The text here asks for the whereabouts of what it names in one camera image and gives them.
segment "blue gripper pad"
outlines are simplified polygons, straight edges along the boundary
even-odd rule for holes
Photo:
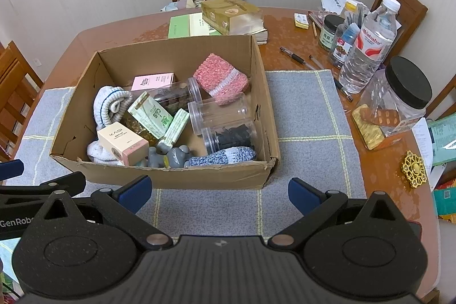
[[[137,213],[152,195],[152,181],[148,176],[141,176],[114,191],[112,197],[124,208]]]
[[[0,181],[21,176],[24,164],[19,159],[0,163]]]
[[[326,196],[301,179],[292,178],[288,183],[288,198],[302,215],[306,215],[325,201]]]

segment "green jar label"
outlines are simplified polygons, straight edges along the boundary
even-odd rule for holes
[[[334,39],[334,34],[331,34],[324,27],[321,28],[320,43],[322,43],[326,48],[331,48],[332,39]]]

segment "white bottle cap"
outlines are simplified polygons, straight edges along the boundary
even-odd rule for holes
[[[393,12],[398,12],[400,3],[397,0],[382,0],[382,4]]]

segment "wooden table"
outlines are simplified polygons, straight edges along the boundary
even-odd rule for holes
[[[98,50],[118,45],[164,39],[168,35],[168,24],[171,16],[194,12],[181,10],[157,13],[133,19],[117,21],[80,32],[68,46],[54,70],[46,80],[39,97],[45,89],[74,86],[84,71],[93,53]],[[311,54],[336,74],[339,70],[327,62],[327,52],[319,46],[312,28],[308,30],[295,27],[293,13],[305,11],[295,9],[263,8],[264,24],[269,37],[260,51],[266,70],[300,70],[303,67],[279,51],[284,46],[305,58]],[[418,221],[423,227],[422,242],[428,253],[428,268],[418,290],[418,297],[423,297],[436,285],[439,261],[439,231],[434,211],[433,197],[427,184],[418,189],[411,189],[400,171],[400,164],[409,149],[419,154],[416,141],[411,131],[402,135],[402,140],[392,147],[380,151],[368,151],[364,148],[349,111],[355,107],[359,95],[353,103],[340,95],[343,107],[347,112],[356,148],[359,152],[364,186],[369,196],[374,190],[381,189],[391,196],[407,219]]]

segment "gray placemat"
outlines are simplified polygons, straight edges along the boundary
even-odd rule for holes
[[[269,238],[301,217],[288,200],[292,177],[322,191],[338,189],[353,198],[365,197],[359,156],[331,72],[268,71],[266,76],[281,152],[280,165],[267,185],[262,190],[155,189],[138,212],[141,218],[174,239],[181,234]],[[44,92],[16,156],[24,162],[24,174],[7,185],[37,185],[69,173],[49,151],[73,90]],[[99,187],[88,182],[82,195]]]

